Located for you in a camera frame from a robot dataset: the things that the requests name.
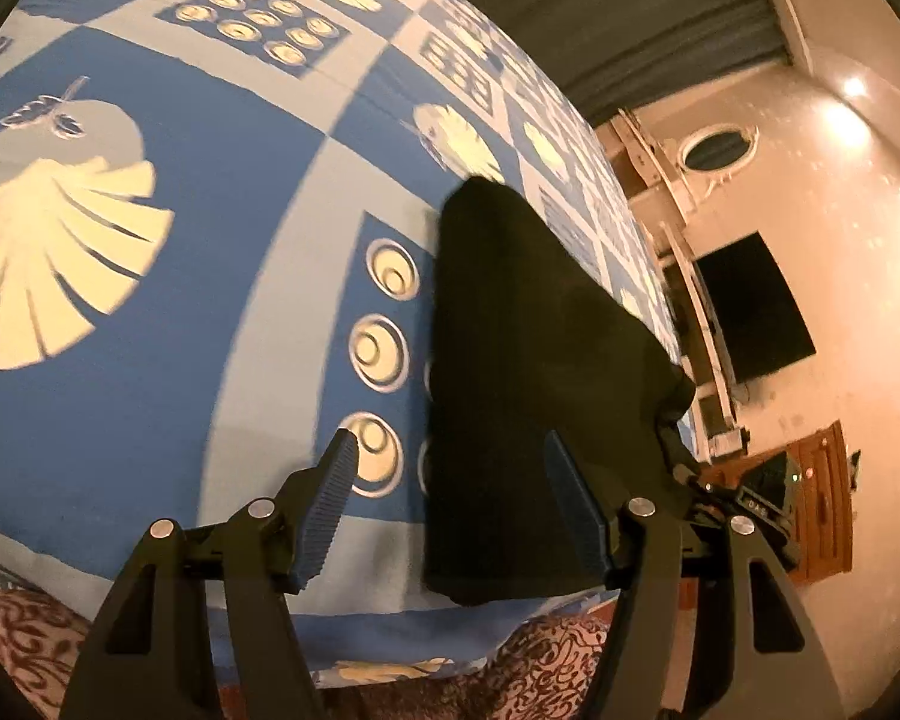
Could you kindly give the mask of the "white dressing table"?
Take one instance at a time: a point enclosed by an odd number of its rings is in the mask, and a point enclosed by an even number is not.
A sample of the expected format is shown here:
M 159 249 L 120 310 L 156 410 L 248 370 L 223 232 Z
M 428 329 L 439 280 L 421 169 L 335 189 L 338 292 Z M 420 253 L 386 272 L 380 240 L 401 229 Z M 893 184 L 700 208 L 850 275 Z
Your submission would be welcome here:
M 704 463 L 741 457 L 749 434 L 736 416 L 735 372 L 688 239 L 691 221 L 725 176 L 691 171 L 683 161 L 685 145 L 658 140 L 630 110 L 618 110 L 596 135 L 652 251 L 678 332 L 681 362 L 696 382 L 691 415 L 697 455 Z

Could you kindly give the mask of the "black pants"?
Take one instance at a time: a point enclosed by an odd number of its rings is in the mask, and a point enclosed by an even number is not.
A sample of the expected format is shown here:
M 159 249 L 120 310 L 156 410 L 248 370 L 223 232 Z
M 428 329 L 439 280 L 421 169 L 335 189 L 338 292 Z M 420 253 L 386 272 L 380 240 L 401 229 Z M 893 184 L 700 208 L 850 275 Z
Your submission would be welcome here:
M 461 606 L 600 582 L 544 470 L 544 439 L 679 517 L 694 385 L 518 192 L 471 177 L 439 220 L 430 327 L 424 582 Z

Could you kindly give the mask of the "black wall television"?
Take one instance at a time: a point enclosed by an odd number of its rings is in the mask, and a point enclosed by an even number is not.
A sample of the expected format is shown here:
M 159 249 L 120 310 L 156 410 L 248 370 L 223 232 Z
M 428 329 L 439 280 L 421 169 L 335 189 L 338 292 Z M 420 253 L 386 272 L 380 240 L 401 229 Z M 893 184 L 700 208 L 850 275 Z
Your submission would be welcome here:
M 736 383 L 770 376 L 816 355 L 792 289 L 759 232 L 702 255 L 694 265 Z

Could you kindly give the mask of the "white oval wall mirror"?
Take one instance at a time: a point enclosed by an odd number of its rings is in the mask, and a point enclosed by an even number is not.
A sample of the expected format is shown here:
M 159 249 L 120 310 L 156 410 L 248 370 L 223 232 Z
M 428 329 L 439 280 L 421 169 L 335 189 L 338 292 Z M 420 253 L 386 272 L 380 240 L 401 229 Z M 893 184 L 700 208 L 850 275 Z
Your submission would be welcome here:
M 722 122 L 699 128 L 678 149 L 678 164 L 686 174 L 715 187 L 748 167 L 758 153 L 761 132 L 756 125 Z

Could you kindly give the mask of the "blue patterned bedspread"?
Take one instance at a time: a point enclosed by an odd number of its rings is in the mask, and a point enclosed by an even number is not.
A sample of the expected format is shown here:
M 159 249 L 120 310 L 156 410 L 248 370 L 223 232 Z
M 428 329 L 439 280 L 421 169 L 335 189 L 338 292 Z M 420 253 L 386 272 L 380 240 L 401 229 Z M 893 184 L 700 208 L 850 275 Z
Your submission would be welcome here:
M 511 185 L 665 348 L 592 127 L 466 0 L 19 0 L 0 28 L 0 590 L 98 610 L 142 530 L 359 471 L 290 600 L 323 686 L 477 667 L 603 593 L 422 582 L 436 224 Z

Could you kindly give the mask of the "dark green curtain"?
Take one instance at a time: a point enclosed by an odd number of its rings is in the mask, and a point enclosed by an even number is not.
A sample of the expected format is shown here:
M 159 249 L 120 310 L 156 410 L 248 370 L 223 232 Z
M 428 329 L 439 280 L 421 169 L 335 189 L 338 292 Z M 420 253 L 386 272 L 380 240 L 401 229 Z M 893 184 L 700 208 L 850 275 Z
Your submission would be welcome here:
M 600 125 L 790 57 L 770 0 L 468 0 Z

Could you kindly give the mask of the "floral brown bed skirt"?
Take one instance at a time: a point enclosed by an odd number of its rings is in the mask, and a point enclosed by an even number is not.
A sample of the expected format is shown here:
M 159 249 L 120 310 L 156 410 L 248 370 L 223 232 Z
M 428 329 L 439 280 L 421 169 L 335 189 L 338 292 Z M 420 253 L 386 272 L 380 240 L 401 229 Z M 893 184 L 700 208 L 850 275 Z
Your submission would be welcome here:
M 89 624 L 43 593 L 0 590 L 0 718 L 585 718 L 610 626 L 526 622 L 471 674 L 385 681 L 349 667 L 313 684 L 286 606 L 261 578 L 230 584 L 237 683 L 219 688 L 201 592 L 142 580 Z

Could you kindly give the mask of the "brown wooden cabinet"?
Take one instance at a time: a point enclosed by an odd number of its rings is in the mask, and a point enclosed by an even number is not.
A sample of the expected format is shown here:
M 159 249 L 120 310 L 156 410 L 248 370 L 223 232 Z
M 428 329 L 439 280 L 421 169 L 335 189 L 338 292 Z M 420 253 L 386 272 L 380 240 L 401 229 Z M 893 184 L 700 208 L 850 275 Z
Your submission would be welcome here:
M 852 484 L 839 421 L 782 447 L 707 466 L 704 479 L 724 488 L 738 488 L 747 476 L 769 472 L 772 459 L 781 454 L 792 460 L 797 473 L 792 522 L 800 564 L 790 571 L 793 583 L 809 585 L 852 571 Z

